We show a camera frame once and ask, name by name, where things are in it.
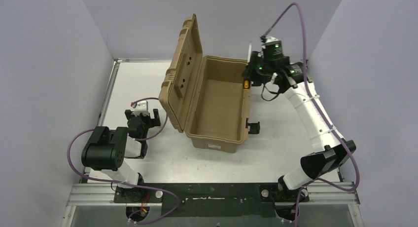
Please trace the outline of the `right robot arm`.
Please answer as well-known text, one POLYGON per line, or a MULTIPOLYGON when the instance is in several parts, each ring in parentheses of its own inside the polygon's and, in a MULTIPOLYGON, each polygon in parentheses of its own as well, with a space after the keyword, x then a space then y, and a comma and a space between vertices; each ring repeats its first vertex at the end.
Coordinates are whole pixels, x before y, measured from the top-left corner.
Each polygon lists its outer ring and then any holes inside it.
POLYGON ((274 97, 282 94, 292 104, 311 141, 312 153, 302 157, 291 172, 278 179, 278 196, 289 202, 308 183, 344 164, 356 150, 331 123, 316 93, 306 61, 291 63, 285 56, 281 40, 261 36, 261 50, 250 51, 243 72, 244 90, 264 87, 268 82, 278 86, 274 97))

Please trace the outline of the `yellow black handled screwdriver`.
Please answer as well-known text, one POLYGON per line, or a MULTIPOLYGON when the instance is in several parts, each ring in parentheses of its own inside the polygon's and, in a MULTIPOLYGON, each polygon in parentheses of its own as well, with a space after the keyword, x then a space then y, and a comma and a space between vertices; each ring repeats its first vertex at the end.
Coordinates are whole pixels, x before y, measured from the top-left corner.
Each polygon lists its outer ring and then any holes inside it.
POLYGON ((249 90, 250 89, 250 81, 248 80, 248 66, 250 63, 250 58, 251 58, 251 52, 252 52, 252 42, 249 42, 248 45, 248 54, 247 54, 247 64, 245 66, 245 71, 243 72, 243 77, 244 77, 244 90, 249 90))

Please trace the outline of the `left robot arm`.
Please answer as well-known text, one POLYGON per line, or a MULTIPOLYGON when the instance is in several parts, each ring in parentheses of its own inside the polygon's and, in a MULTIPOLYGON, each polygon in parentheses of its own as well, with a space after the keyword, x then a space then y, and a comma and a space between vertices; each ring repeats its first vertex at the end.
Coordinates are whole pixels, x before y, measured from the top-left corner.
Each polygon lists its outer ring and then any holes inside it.
POLYGON ((142 202, 147 197, 144 180, 125 161, 143 159, 148 150, 146 141, 149 129, 160 127, 158 109, 125 110, 127 126, 111 130, 107 126, 97 126, 86 143, 81 161, 85 167, 101 171, 116 180, 116 195, 125 201, 142 202))

